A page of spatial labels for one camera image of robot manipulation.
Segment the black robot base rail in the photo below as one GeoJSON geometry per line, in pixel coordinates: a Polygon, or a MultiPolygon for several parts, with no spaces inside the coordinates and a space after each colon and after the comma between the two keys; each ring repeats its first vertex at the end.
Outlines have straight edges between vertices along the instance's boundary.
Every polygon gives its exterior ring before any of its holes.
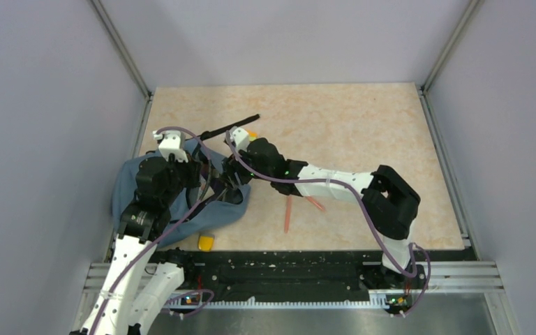
{"type": "Polygon", "coordinates": [[[414,278],[383,267],[380,251],[156,251],[152,263],[184,268],[181,290],[208,289],[213,302],[366,302],[375,290],[415,291],[414,278]]]}

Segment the blue grey student backpack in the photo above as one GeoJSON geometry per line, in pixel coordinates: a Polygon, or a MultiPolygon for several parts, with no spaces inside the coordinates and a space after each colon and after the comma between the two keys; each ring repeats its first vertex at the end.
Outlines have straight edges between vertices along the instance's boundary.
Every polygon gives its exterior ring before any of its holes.
{"type": "MultiPolygon", "coordinates": [[[[186,139],[184,149],[189,156],[207,158],[208,167],[200,176],[199,188],[185,189],[170,207],[170,222],[167,225],[169,235],[164,237],[159,246],[169,246],[198,232],[213,230],[232,224],[241,219],[248,208],[251,197],[250,185],[230,189],[219,180],[222,172],[221,162],[226,156],[209,149],[205,141],[224,134],[233,127],[243,126],[259,119],[253,115],[233,124],[212,131],[205,131],[199,136],[186,139]]],[[[146,157],[161,156],[159,150],[148,151],[145,155],[126,161],[117,175],[112,192],[112,217],[114,231],[120,224],[120,215],[133,198],[135,174],[138,165],[146,157]]]]}

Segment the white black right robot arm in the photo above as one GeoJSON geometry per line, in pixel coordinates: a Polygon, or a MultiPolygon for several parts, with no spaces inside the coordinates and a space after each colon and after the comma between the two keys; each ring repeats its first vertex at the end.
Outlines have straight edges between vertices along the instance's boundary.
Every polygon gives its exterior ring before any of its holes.
{"type": "Polygon", "coordinates": [[[411,225],[421,198],[392,167],[374,172],[328,170],[306,161],[284,158],[264,138],[252,142],[226,134],[238,180],[268,181],[282,195],[330,198],[359,206],[375,241],[382,249],[381,277],[391,288],[401,287],[416,275],[411,265],[414,244],[411,225]]]}

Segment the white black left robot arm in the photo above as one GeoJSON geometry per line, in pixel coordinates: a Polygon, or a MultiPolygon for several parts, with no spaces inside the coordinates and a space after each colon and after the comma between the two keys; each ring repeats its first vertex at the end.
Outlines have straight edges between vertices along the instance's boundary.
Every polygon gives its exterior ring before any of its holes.
{"type": "Polygon", "coordinates": [[[195,282],[185,262],[164,262],[138,287],[159,242],[169,235],[170,207],[185,189],[200,186],[203,163],[184,155],[149,156],[138,165],[133,198],[120,215],[114,252],[102,288],[75,334],[147,334],[170,295],[195,282]]]}

